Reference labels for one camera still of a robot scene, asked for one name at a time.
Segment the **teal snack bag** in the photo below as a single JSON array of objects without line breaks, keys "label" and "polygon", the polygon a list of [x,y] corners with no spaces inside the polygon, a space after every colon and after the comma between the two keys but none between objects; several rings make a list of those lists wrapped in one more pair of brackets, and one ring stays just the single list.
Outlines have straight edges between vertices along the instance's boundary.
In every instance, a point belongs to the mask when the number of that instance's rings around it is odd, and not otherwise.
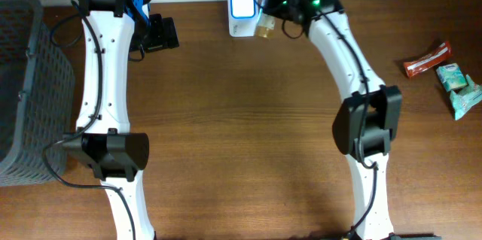
[{"label": "teal snack bag", "polygon": [[481,101],[481,85],[476,84],[467,74],[468,85],[458,93],[450,92],[450,101],[454,110],[454,119],[461,119],[473,106]]}]

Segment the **white Pantene cream tube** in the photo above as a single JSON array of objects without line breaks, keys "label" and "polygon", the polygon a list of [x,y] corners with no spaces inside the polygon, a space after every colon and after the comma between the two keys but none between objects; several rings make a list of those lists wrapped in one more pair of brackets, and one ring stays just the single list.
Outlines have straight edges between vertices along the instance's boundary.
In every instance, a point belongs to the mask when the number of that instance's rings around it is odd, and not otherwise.
[{"label": "white Pantene cream tube", "polygon": [[270,34],[275,28],[275,17],[271,15],[279,3],[269,3],[269,0],[262,0],[260,4],[260,15],[255,28],[255,35],[257,37],[269,38]]}]

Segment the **orange snack packet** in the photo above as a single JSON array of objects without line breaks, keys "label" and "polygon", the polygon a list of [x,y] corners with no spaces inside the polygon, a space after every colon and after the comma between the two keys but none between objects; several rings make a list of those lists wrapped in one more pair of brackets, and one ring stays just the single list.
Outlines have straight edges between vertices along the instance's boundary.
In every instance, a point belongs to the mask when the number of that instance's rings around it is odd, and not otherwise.
[{"label": "orange snack packet", "polygon": [[411,78],[442,63],[453,55],[449,41],[445,41],[432,52],[412,62],[403,64],[406,75]]}]

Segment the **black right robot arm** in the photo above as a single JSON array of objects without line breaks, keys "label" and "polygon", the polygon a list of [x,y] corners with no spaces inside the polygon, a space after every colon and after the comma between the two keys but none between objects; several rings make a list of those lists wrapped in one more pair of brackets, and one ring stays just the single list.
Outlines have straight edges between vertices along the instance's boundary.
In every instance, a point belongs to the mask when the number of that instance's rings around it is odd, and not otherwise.
[{"label": "black right robot arm", "polygon": [[332,124],[346,157],[355,199],[345,239],[395,239],[389,216],[386,170],[401,113],[401,91],[371,68],[349,27],[340,0],[263,0],[262,13],[293,22],[321,53],[340,94]]}]

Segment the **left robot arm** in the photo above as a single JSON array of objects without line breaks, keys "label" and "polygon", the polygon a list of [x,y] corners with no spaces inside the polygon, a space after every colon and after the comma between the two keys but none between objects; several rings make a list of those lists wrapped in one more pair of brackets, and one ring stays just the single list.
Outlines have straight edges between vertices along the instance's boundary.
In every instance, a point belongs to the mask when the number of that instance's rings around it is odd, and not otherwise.
[{"label": "left robot arm", "polygon": [[171,17],[151,14],[152,0],[75,0],[84,28],[85,72],[76,131],[63,149],[91,169],[108,197],[119,239],[155,239],[143,176],[149,138],[131,132],[127,111],[130,54],[179,46]]}]

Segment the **teal Kleenex tissue pack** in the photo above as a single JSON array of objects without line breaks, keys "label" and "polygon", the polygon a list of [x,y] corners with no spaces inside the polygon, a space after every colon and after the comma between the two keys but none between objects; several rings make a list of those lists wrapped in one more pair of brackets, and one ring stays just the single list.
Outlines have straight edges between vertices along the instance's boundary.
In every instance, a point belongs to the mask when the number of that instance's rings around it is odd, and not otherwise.
[{"label": "teal Kleenex tissue pack", "polygon": [[436,73],[447,92],[459,90],[468,85],[460,67],[456,63],[438,67]]}]

